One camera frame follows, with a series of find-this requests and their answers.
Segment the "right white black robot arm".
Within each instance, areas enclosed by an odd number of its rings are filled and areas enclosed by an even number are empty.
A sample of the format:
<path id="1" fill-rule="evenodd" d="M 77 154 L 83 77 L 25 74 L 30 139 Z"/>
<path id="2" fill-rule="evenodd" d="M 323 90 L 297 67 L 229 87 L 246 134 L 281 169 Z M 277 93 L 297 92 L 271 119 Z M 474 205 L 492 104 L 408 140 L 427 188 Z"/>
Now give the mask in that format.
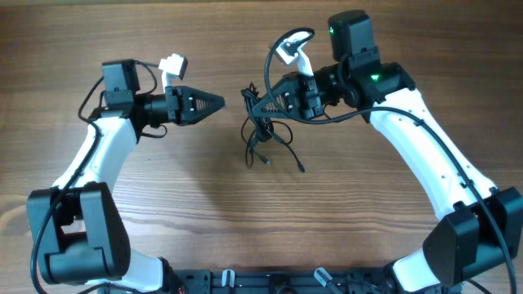
<path id="1" fill-rule="evenodd" d="M 424 103 L 414 80 L 397 63 L 382 63 L 371 19 L 363 10 L 337 13 L 328 21 L 334 62 L 312 69 L 304 46 L 314 30 L 289 30 L 270 47 L 269 58 L 297 70 L 267 83 L 260 96 L 242 90 L 248 121 L 247 158 L 256 145 L 276 137 L 275 124 L 333 122 L 325 109 L 344 103 L 380 132 L 404 159 L 427 194 L 436 227 L 415 252 L 383 270 L 383 293 L 450 292 L 498 265 L 507 268 L 516 292 L 513 261 L 522 231 L 522 197 L 499 189 L 458 150 Z"/>

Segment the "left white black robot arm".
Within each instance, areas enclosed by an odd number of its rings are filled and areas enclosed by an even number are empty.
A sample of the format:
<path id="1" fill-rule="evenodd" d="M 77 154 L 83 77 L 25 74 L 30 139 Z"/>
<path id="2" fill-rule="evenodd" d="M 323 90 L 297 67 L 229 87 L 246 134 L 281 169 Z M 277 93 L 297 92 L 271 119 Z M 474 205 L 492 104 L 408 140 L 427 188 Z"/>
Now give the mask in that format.
<path id="1" fill-rule="evenodd" d="M 149 91 L 139 84 L 138 60 L 102 65 L 93 86 L 97 107 L 84 118 L 87 136 L 66 172 L 51 187 L 31 192 L 26 211 L 34 245 L 29 272 L 34 289 L 80 285 L 85 292 L 185 293 L 169 263 L 131 248 L 112 192 L 127 156 L 143 137 L 160 139 L 167 124 L 194 125 L 225 105 L 223 97 L 187 86 L 187 60 L 171 55 Z"/>

